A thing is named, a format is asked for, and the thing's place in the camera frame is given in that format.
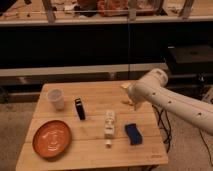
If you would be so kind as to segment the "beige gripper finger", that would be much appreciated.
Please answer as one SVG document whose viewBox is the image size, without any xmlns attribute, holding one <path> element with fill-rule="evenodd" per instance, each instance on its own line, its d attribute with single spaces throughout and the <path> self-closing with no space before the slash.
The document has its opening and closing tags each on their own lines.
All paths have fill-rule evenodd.
<svg viewBox="0 0 213 171">
<path fill-rule="evenodd" d="M 121 88 L 127 89 L 130 85 L 131 85 L 130 82 L 126 82 L 126 83 L 121 84 Z"/>
</svg>

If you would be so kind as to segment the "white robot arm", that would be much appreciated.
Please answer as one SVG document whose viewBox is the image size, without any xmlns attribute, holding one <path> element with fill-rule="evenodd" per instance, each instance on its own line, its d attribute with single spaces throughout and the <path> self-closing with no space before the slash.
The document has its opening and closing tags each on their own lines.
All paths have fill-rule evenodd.
<svg viewBox="0 0 213 171">
<path fill-rule="evenodd" d="M 168 90 L 167 82 L 167 74 L 154 68 L 136 82 L 124 83 L 121 87 L 135 109 L 148 101 L 213 136 L 213 105 Z"/>
</svg>

